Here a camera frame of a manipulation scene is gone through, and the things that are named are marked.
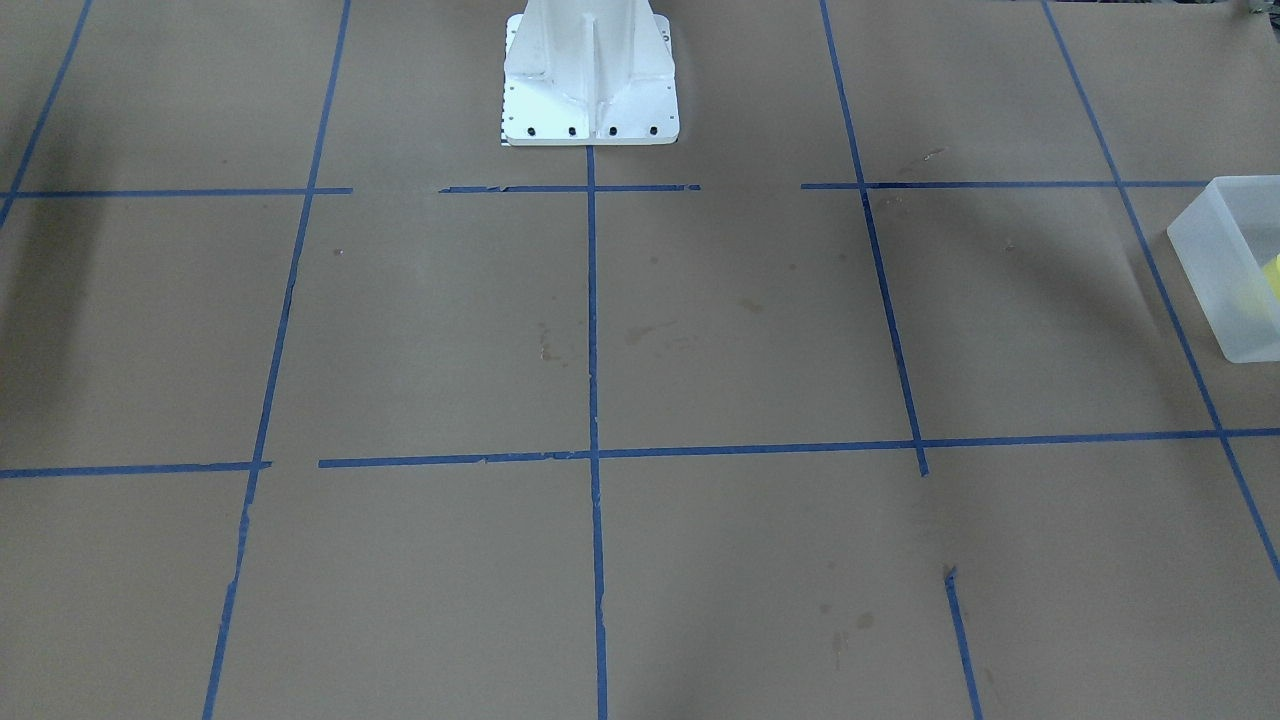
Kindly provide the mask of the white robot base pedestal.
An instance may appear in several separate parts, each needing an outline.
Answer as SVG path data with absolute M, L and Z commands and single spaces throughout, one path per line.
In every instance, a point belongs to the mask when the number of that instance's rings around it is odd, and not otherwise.
M 672 28 L 649 1 L 529 1 L 504 41 L 503 145 L 678 141 Z

